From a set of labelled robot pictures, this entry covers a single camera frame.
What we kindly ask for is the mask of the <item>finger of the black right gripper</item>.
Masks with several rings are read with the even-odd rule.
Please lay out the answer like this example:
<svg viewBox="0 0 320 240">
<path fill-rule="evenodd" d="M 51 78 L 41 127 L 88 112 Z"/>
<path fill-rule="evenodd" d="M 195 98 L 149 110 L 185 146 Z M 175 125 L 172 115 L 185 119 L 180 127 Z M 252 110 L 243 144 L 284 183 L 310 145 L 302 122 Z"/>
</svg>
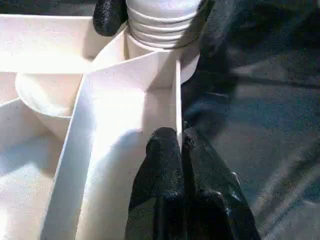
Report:
<svg viewBox="0 0 320 240">
<path fill-rule="evenodd" d="M 101 36 L 114 35 L 128 20 L 125 0 L 98 0 L 92 21 L 95 31 Z"/>
<path fill-rule="evenodd" d="M 202 34 L 214 3 L 214 0 L 187 0 L 187 10 L 191 12 L 174 23 L 175 48 L 187 46 Z"/>
</svg>

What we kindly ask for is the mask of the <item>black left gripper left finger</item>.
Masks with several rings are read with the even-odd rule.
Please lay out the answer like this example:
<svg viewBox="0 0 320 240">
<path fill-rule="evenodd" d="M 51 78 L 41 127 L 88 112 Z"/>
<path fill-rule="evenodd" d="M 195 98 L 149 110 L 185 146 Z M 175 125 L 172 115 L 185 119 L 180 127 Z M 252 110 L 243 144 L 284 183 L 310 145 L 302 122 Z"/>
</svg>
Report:
<svg viewBox="0 0 320 240">
<path fill-rule="evenodd" d="M 156 129 L 134 178 L 125 228 L 126 240 L 185 239 L 185 189 L 177 134 Z"/>
</svg>

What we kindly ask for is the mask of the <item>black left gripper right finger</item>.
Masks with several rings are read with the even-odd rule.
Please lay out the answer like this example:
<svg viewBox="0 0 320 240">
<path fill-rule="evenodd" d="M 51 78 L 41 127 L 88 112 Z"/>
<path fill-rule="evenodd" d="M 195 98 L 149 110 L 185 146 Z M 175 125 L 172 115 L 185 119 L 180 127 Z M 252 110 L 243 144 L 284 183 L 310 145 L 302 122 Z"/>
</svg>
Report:
<svg viewBox="0 0 320 240">
<path fill-rule="evenodd" d="M 182 164 L 191 240 L 259 240 L 237 175 L 208 139 L 184 124 Z"/>
</svg>

